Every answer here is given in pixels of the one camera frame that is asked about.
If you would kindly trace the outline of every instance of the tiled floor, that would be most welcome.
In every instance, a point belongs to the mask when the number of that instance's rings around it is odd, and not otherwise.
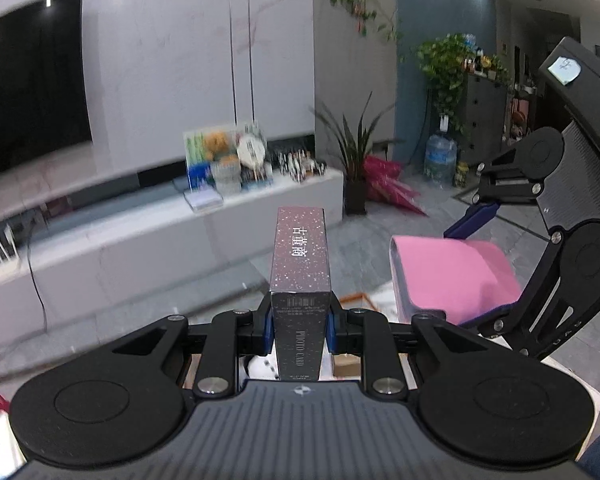
[[[388,250],[392,235],[439,237],[464,214],[466,205],[454,197],[457,190],[430,186],[419,177],[410,178],[410,184],[421,192],[419,203],[428,216],[370,203],[367,216],[346,218],[328,231],[332,287],[338,296],[370,292],[391,279]],[[544,225],[538,223],[538,216],[528,208],[507,207],[500,213],[509,222],[496,218],[474,237],[501,247],[521,284],[526,285],[546,247],[546,242],[538,236],[546,235]],[[67,345],[75,347],[78,341],[93,345],[110,340],[173,312],[190,314],[194,322],[208,322],[213,314],[229,308],[256,308],[262,298],[263,284],[269,279],[270,261],[271,253],[261,254],[204,280],[183,283],[134,304],[98,314],[80,325],[65,328],[61,335],[50,333],[38,341],[26,342],[2,358],[1,369],[3,372],[13,367],[24,369],[32,359],[42,366],[44,359],[59,359],[61,351],[67,354]],[[200,310],[202,305],[206,306],[204,310]],[[600,314],[555,351],[553,357],[600,391]],[[13,394],[21,382],[21,378],[2,381],[0,391]],[[600,434],[600,418],[597,434]]]

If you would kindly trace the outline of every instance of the pink cloth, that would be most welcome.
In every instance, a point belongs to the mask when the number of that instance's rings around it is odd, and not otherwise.
[[[395,236],[391,264],[401,322],[420,309],[437,309],[459,324],[513,303],[521,293],[504,253],[490,242]]]

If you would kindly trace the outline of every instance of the metal screw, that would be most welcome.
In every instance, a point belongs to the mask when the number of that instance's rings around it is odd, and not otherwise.
[[[198,381],[198,389],[205,394],[221,394],[228,387],[228,381],[222,377],[205,377]]]
[[[403,390],[404,383],[393,377],[383,377],[374,381],[373,388],[379,394],[393,395]]]

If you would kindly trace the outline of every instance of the black television screen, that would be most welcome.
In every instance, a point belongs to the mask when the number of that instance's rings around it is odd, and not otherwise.
[[[82,0],[40,0],[0,17],[0,173],[91,140]]]

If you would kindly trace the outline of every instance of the box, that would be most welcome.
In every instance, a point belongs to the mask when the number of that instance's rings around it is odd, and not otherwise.
[[[278,209],[270,293],[280,379],[317,381],[331,299],[323,209]]]

